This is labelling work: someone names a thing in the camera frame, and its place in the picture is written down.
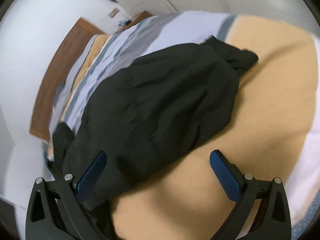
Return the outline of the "black puffer jacket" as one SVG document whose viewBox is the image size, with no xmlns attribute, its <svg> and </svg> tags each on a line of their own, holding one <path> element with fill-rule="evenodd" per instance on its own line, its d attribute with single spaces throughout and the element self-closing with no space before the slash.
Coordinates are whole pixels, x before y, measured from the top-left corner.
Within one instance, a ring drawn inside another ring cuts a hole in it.
<svg viewBox="0 0 320 240">
<path fill-rule="evenodd" d="M 111 201 L 223 130 L 240 76 L 257 61 L 255 53 L 214 37 L 168 47 L 104 79 L 76 133 L 57 125 L 54 161 L 62 173 L 73 174 L 99 152 L 107 154 L 84 203 L 107 238 L 116 239 Z"/>
</svg>

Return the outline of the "striped bed blanket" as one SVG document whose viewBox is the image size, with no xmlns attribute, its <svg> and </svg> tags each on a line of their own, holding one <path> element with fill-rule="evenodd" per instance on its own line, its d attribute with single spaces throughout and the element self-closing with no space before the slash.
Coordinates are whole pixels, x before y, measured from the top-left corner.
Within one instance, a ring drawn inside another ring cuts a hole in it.
<svg viewBox="0 0 320 240">
<path fill-rule="evenodd" d="M 99 82 L 133 59 L 210 36 L 254 51 L 240 80 L 230 124 L 203 146 L 115 202 L 124 239 L 208 239 L 232 209 L 209 167 L 218 148 L 243 172 L 285 184 L 298 239 L 319 208 L 319 38 L 255 16 L 186 11 L 154 16 L 111 36 L 94 36 L 58 90 L 49 129 L 77 131 Z"/>
</svg>

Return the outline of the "wooden headboard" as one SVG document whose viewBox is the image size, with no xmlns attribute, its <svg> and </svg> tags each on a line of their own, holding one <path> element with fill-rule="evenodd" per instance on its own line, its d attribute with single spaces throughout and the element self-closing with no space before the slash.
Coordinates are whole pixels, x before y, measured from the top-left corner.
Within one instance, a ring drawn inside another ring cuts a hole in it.
<svg viewBox="0 0 320 240">
<path fill-rule="evenodd" d="M 33 114 L 29 133 L 41 140 L 49 141 L 49 123 L 52 116 L 55 93 L 80 57 L 89 40 L 96 34 L 104 32 L 84 18 L 79 18 L 66 35 L 54 54 L 42 79 Z"/>
</svg>

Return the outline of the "wooden nightstand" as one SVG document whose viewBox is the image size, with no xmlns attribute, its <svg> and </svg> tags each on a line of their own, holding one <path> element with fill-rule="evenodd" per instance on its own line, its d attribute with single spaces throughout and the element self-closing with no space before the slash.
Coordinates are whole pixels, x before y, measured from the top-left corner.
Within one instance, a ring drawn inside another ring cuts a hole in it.
<svg viewBox="0 0 320 240">
<path fill-rule="evenodd" d="M 132 27 L 140 22 L 142 22 L 143 20 L 152 17 L 152 15 L 147 12 L 147 11 L 143 11 L 140 12 L 138 14 L 136 14 L 135 16 L 133 16 L 133 18 L 131 18 L 131 22 L 129 24 L 129 27 Z"/>
</svg>

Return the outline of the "wall switch plate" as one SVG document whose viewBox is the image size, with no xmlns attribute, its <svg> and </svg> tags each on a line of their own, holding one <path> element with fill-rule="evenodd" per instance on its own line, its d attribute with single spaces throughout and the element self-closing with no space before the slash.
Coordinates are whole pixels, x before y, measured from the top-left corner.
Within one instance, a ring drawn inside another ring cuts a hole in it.
<svg viewBox="0 0 320 240">
<path fill-rule="evenodd" d="M 118 8 L 114 8 L 114 9 L 108 14 L 108 17 L 109 17 L 109 18 L 114 18 L 119 12 L 120 12 L 120 10 L 119 10 Z"/>
</svg>

